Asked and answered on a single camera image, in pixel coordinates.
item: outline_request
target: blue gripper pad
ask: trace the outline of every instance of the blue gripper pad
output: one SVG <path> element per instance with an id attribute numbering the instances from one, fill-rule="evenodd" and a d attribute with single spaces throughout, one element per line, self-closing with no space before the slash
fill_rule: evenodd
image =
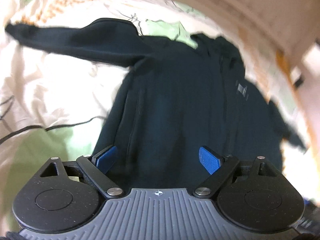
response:
<path id="1" fill-rule="evenodd" d="M 118 148 L 116 146 L 108 146 L 92 157 L 91 162 L 101 171 L 106 174 L 108 170 L 118 159 Z"/>
<path id="2" fill-rule="evenodd" d="M 212 175 L 223 163 L 223 158 L 206 146 L 199 149 L 199 161 L 205 169 Z"/>

